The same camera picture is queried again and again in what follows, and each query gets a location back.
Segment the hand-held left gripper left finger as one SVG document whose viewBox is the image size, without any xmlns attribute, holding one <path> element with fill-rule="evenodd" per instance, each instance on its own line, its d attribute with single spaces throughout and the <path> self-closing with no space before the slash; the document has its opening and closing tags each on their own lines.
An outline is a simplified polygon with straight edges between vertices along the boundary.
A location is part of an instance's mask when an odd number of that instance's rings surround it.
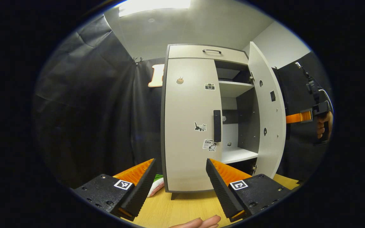
<svg viewBox="0 0 365 228">
<path fill-rule="evenodd" d="M 149 159 L 116 175 L 99 174 L 74 192 L 91 205 L 133 221 L 140 213 L 154 182 L 156 159 Z"/>
</svg>

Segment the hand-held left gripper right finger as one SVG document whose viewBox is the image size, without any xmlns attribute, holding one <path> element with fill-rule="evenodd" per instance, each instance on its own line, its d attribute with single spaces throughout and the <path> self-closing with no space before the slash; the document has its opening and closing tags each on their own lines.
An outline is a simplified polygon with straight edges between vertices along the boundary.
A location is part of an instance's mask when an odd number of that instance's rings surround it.
<svg viewBox="0 0 365 228">
<path fill-rule="evenodd" d="M 207 159 L 206 172 L 230 222 L 255 216 L 292 193 L 265 174 L 251 176 L 215 159 Z"/>
</svg>

